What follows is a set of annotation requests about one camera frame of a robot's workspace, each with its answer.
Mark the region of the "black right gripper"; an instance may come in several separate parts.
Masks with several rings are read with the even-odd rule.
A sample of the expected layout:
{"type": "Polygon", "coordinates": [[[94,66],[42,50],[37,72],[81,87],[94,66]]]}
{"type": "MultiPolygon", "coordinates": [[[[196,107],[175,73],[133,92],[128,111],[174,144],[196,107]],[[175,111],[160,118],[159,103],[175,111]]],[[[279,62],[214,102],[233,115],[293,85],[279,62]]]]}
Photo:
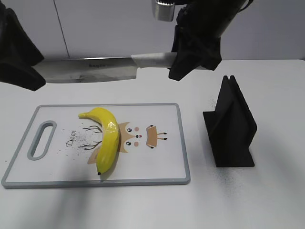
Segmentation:
{"type": "Polygon", "coordinates": [[[221,35],[237,15],[238,1],[176,0],[175,4],[184,7],[176,18],[171,50],[176,57],[169,78],[180,81],[200,65],[214,71],[222,61],[221,35]]]}

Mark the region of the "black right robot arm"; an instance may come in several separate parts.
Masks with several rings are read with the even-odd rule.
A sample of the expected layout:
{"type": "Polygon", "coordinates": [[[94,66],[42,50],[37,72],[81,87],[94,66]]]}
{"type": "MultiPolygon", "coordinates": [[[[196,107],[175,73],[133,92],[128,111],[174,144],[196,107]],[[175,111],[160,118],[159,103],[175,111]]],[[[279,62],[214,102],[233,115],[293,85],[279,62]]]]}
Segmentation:
{"type": "Polygon", "coordinates": [[[182,5],[176,18],[172,52],[176,57],[169,78],[180,81],[197,67],[215,70],[222,61],[221,35],[251,0],[176,0],[182,5]]]}

